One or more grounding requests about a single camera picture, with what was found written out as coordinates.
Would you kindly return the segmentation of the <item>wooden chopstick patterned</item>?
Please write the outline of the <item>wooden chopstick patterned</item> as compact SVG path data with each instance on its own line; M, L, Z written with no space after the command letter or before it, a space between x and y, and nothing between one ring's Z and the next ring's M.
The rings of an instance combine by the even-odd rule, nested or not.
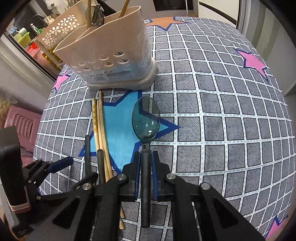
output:
M103 129L103 145L104 145L104 152L105 152L105 159L106 159L106 164L107 164L107 170L108 170L108 175L109 179L113 178L113 171L111 167L111 162L110 162L110 156L109 156L109 151L108 151L108 146L107 146L107 138L106 138L106 131L105 131L105 125L104 125L104 113L103 113L103 93L101 90L98 92L98 99L100 100L100 106L102 107L102 111L100 114L101 118L101 123L102 123L102 129Z

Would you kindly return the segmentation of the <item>wooden chopstick blue tip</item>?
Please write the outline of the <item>wooden chopstick blue tip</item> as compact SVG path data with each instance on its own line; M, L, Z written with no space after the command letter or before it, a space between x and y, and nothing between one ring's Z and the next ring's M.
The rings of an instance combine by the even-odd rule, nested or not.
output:
M104 151L103 151L102 143L100 141L97 104L96 104L95 98L92 99L91 107L92 107L93 134L94 134L97 163L98 163L99 183L103 184L106 181L108 181L108 177L107 177L108 171L107 171L107 168L104 166Z

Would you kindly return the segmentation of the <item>pink plastic stool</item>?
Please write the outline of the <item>pink plastic stool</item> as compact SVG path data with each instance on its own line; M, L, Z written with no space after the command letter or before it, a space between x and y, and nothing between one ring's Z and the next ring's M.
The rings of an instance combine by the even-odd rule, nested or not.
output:
M15 126L20 146L33 152L41 117L41 114L13 105L8 111L4 127Z

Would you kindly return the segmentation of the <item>bag of soybeans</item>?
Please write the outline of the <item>bag of soybeans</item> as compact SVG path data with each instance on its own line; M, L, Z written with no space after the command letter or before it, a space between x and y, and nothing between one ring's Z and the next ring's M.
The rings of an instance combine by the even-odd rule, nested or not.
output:
M6 115L10 109L10 107L13 105L13 99L10 95L1 95L0 100L0 118L1 118L1 125L4 124L6 120Z

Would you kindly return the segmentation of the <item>grey checkered tablecloth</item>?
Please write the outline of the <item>grey checkered tablecloth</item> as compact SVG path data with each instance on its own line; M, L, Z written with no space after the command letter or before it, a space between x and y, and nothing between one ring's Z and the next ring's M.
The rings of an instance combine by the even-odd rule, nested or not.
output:
M251 43L231 25L173 17L147 21L154 84L143 91L103 91L111 164L121 173L141 143L132 129L132 110L144 95L161 114L151 143L172 173L193 184L207 182L266 239L275 239L295 203L295 136L282 91ZM74 158L56 174L85 176L84 139L93 136L91 100L97 91L71 68L59 74L44 108L34 158ZM150 228L140 227L140 201L122 203L123 240L173 240L171 205L152 202Z

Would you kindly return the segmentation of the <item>red plastic basket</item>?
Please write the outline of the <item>red plastic basket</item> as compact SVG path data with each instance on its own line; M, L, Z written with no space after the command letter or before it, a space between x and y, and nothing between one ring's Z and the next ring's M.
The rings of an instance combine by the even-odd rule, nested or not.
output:
M26 51L32 58L34 58L39 53L40 48L36 43L31 43Z

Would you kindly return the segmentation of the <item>beige utensil holder caddy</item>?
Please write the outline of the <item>beige utensil holder caddy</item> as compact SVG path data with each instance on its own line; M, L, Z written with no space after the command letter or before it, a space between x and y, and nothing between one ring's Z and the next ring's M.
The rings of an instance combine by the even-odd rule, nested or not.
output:
M70 33L54 53L75 71L91 90L145 90L157 73L140 6L104 19L100 27L82 26Z

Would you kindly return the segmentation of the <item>green plastic basket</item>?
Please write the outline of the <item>green plastic basket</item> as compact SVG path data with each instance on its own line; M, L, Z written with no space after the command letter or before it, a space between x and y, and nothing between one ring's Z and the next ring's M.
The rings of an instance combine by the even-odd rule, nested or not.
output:
M14 39L23 47L26 48L31 43L30 33L26 32L23 36L20 33L14 35Z

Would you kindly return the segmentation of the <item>beige perforated storage rack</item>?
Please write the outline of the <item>beige perforated storage rack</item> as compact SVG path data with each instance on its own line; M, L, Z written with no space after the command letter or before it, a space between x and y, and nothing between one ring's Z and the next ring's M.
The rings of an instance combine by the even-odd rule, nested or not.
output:
M53 53L53 50L76 28L86 25L86 10L87 1L79 1L62 13L62 15L58 16L34 40L34 43L59 69L62 69L64 63Z

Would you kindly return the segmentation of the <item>built-in black oven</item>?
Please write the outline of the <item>built-in black oven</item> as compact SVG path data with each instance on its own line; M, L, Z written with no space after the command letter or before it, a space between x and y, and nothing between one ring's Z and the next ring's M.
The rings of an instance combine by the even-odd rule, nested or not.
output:
M153 0L156 11L193 10L192 0Z

